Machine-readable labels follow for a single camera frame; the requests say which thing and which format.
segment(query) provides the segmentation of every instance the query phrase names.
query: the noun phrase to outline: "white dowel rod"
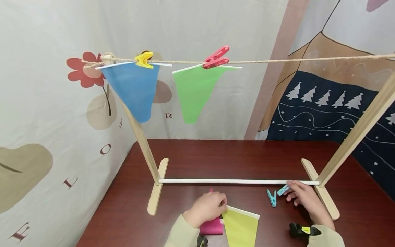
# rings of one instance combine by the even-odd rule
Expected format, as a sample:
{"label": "white dowel rod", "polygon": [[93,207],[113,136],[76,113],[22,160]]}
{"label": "white dowel rod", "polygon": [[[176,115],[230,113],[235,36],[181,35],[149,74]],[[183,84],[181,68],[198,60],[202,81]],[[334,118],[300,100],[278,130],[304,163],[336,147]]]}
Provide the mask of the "white dowel rod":
{"label": "white dowel rod", "polygon": [[[251,185],[284,185],[288,180],[251,180],[251,179],[159,179],[160,183],[236,183]],[[306,185],[319,185],[318,181],[300,181]]]}

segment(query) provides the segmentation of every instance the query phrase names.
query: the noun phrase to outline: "pine tree illustration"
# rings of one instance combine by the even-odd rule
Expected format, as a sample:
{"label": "pine tree illustration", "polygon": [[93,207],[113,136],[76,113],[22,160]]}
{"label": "pine tree illustration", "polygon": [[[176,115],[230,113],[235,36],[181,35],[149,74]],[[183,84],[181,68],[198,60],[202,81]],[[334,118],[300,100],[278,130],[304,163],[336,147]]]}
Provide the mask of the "pine tree illustration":
{"label": "pine tree illustration", "polygon": [[288,99],[289,100],[292,100],[292,99],[297,99],[298,98],[298,94],[299,94],[299,89],[300,89],[300,84],[301,84],[302,82],[300,81],[299,82],[299,84],[291,91],[291,92],[289,92],[287,95],[286,95],[286,97],[288,97]]}
{"label": "pine tree illustration", "polygon": [[330,90],[328,90],[328,92],[326,94],[324,94],[324,96],[322,96],[322,98],[320,98],[316,104],[318,106],[327,106],[328,105],[328,100],[329,100],[329,92]]}
{"label": "pine tree illustration", "polygon": [[391,114],[389,117],[386,117],[386,119],[389,121],[388,124],[395,124],[395,113]]}
{"label": "pine tree illustration", "polygon": [[303,97],[301,98],[301,100],[303,100],[303,102],[305,102],[306,100],[311,102],[311,99],[313,98],[313,95],[314,95],[314,93],[316,92],[316,88],[317,88],[317,87],[314,87],[313,89],[311,89],[310,91],[308,91],[305,95],[303,95]]}
{"label": "pine tree illustration", "polygon": [[336,109],[338,106],[342,106],[343,105],[343,101],[344,101],[344,96],[345,96],[346,90],[343,91],[343,94],[340,95],[340,97],[336,100],[336,102],[332,105],[334,106],[334,108]]}
{"label": "pine tree illustration", "polygon": [[355,96],[352,100],[347,102],[344,106],[347,106],[347,109],[355,108],[359,110],[359,106],[361,105],[361,100],[362,100],[362,95],[363,93],[360,93],[359,95]]}

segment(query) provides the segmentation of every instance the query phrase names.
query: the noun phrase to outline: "twine rope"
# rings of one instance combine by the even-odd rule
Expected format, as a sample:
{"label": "twine rope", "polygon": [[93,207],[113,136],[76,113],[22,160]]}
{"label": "twine rope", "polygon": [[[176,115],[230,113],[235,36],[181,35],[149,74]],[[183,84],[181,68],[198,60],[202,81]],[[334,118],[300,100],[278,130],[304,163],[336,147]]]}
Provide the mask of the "twine rope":
{"label": "twine rope", "polygon": [[[136,62],[135,59],[117,58],[112,53],[105,53],[100,57],[102,61],[113,61],[113,62]],[[380,58],[395,58],[395,53],[386,55],[366,55],[366,56],[353,56],[353,57],[322,57],[322,58],[301,58],[301,59],[280,59],[280,60],[256,60],[256,61],[232,61],[227,64],[266,64],[273,62],[306,62],[306,61],[328,61],[328,60],[372,60]],[[93,68],[97,66],[103,66],[103,62],[89,62],[81,60],[85,64],[84,68]],[[150,63],[164,63],[164,64],[204,64],[205,62],[196,61],[160,61],[150,60]]]}

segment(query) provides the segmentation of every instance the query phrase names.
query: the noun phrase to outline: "teal clothespin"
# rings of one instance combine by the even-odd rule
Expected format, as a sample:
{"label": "teal clothespin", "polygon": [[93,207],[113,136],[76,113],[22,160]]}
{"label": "teal clothespin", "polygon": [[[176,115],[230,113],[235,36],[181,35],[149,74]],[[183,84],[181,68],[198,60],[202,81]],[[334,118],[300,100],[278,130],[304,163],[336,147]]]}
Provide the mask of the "teal clothespin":
{"label": "teal clothespin", "polygon": [[272,207],[276,207],[276,205],[277,205],[276,191],[274,191],[273,195],[270,194],[269,190],[266,190],[266,191],[267,191],[267,195],[269,196],[269,200],[270,200],[270,203],[272,204]]}
{"label": "teal clothespin", "polygon": [[284,194],[288,189],[289,189],[288,185],[285,185],[284,187],[282,187],[282,188],[277,192],[277,195],[281,196],[281,195]]}

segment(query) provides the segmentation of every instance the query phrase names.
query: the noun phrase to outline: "dark brown tabletop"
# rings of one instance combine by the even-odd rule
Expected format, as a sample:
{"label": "dark brown tabletop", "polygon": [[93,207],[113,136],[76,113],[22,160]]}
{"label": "dark brown tabletop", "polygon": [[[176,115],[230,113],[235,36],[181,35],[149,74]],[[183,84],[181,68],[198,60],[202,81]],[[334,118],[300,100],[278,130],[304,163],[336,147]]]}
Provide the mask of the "dark brown tabletop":
{"label": "dark brown tabletop", "polygon": [[[169,158],[166,178],[308,180],[300,162],[310,160],[318,173],[338,145],[316,141],[149,140],[157,165]],[[120,168],[77,247],[162,247],[176,218],[212,187],[226,193],[228,204],[260,215],[256,246],[306,246],[292,239],[288,225],[308,225],[303,207],[271,192],[281,185],[164,185],[156,216],[147,213],[153,179],[137,143]],[[395,203],[349,157],[326,185],[340,211],[335,221],[347,247],[395,246]],[[225,236],[209,239],[221,247]]]}

